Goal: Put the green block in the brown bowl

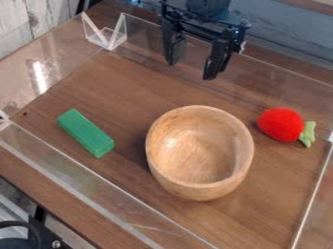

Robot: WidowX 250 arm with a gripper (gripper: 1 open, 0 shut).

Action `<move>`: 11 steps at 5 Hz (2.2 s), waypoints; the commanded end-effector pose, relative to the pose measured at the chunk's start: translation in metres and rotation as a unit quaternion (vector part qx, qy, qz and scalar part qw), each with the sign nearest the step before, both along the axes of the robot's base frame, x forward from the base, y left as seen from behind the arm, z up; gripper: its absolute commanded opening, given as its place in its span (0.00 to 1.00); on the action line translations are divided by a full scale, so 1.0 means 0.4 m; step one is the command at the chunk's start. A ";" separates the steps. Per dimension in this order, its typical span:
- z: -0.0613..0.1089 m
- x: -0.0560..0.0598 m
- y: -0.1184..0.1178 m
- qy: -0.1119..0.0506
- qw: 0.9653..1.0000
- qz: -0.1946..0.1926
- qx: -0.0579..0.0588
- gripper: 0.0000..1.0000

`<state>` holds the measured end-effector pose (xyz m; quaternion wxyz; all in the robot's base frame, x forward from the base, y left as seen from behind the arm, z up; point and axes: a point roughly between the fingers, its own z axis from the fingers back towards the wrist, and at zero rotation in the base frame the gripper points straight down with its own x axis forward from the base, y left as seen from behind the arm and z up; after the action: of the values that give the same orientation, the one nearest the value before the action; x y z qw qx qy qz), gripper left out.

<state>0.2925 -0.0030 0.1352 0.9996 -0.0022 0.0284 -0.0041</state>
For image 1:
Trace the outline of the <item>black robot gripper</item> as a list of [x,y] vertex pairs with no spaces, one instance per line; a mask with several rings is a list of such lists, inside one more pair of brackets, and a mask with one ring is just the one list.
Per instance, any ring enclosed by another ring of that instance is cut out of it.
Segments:
[[252,24],[229,11],[230,3],[232,0],[161,0],[167,64],[174,65],[185,55],[185,34],[213,42],[205,64],[205,80],[217,77],[226,68],[232,52],[242,52],[246,44],[245,36]]

